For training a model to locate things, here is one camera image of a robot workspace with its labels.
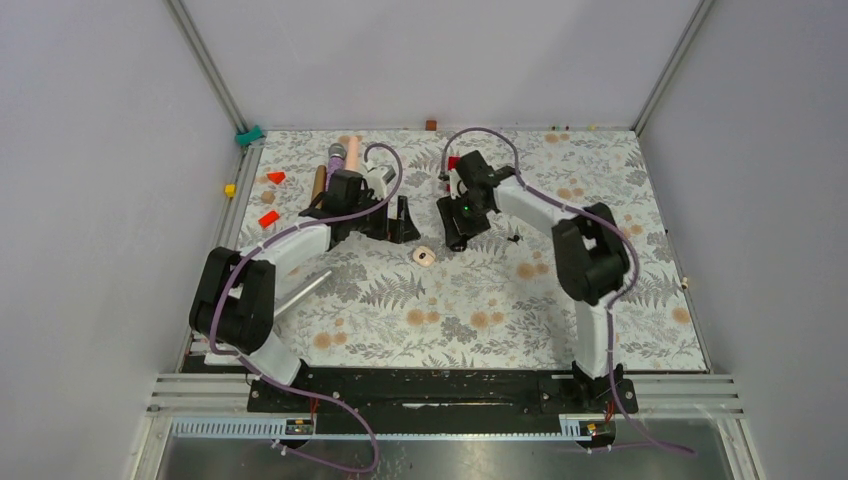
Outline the beige earbud charging case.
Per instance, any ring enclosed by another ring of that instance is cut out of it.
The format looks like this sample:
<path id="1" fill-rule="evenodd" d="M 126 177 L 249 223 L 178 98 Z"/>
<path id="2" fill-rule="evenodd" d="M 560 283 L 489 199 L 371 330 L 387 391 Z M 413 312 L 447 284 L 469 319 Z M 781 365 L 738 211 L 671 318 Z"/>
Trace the beige earbud charging case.
<path id="1" fill-rule="evenodd" d="M 425 246 L 416 248 L 413 252 L 412 258 L 422 267 L 430 267 L 436 262 L 435 253 Z"/>

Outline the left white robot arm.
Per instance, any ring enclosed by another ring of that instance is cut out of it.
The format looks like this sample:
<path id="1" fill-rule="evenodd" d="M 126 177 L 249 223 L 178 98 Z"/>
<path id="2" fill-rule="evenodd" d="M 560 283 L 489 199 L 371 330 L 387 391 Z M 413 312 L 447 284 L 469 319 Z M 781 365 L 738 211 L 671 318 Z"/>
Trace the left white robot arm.
<path id="1" fill-rule="evenodd" d="M 391 166 L 366 173 L 339 169 L 293 226 L 242 252 L 213 249 L 190 308 L 190 327 L 275 380 L 271 395 L 282 408 L 304 407 L 311 387 L 297 375 L 301 360 L 273 331 L 277 282 L 353 232 L 396 244 L 419 239 L 406 197 L 398 197 L 394 217 L 388 214 L 400 185 Z"/>

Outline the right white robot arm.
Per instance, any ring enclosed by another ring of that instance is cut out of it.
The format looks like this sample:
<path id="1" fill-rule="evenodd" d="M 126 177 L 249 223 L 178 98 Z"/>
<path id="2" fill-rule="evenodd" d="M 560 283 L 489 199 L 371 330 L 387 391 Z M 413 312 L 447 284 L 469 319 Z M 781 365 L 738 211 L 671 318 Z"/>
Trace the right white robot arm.
<path id="1" fill-rule="evenodd" d="M 583 410 L 601 410 L 622 376 L 614 363 L 613 329 L 601 305 L 622 290 L 631 268 L 610 209 L 603 203 L 585 209 L 556 204 L 514 167 L 494 169 L 478 151 L 460 157 L 440 178 L 448 185 L 437 207 L 450 250 L 461 252 L 488 231 L 490 213 L 512 215 L 551 240 L 558 282 L 576 308 L 573 396 Z"/>

